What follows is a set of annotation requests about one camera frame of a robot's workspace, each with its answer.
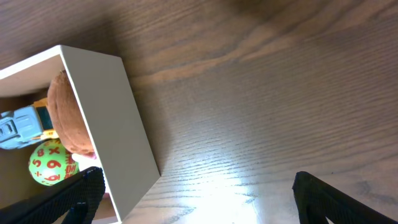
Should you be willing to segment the brown plush toy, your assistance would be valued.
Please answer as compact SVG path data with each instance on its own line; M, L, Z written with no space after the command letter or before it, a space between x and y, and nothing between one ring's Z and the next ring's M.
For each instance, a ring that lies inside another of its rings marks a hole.
M71 153L95 154L73 88L65 71L52 79L47 92L47 109L54 130Z

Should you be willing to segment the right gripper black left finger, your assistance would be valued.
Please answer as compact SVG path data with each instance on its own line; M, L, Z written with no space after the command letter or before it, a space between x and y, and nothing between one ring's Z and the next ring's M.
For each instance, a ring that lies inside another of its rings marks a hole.
M89 167L41 194L1 209L2 224L92 223L105 192L103 170Z

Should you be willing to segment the green numbered ball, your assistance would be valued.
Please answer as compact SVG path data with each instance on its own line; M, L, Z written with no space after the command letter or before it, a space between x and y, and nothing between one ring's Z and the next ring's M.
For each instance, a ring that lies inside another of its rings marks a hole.
M29 159L29 172L39 184L52 186L79 172L79 166L72 154L59 139L40 144Z

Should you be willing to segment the yellow grey toy truck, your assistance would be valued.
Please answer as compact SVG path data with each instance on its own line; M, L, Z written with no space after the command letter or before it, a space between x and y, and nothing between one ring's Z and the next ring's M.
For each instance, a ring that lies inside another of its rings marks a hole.
M47 139L58 139L47 109L47 98L1 113L1 149L21 149Z

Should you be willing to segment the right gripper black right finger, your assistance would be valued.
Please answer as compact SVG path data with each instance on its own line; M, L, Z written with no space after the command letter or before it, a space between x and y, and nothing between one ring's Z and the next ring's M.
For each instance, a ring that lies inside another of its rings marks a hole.
M301 224L397 224L308 172L296 173L292 190Z

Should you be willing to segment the white cardboard box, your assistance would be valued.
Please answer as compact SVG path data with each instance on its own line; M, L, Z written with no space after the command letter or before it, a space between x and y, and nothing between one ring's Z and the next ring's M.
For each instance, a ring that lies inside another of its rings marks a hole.
M125 223L160 174L121 58L57 45L2 69L1 96L45 88L62 70L104 170L115 212L95 222Z

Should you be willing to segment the pink toy duck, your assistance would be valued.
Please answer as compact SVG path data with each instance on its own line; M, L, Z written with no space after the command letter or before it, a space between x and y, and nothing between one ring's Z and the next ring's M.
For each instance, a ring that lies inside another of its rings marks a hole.
M90 167L102 168L101 162L95 153L90 153L87 155L72 154L72 159L78 163L79 171L83 171Z

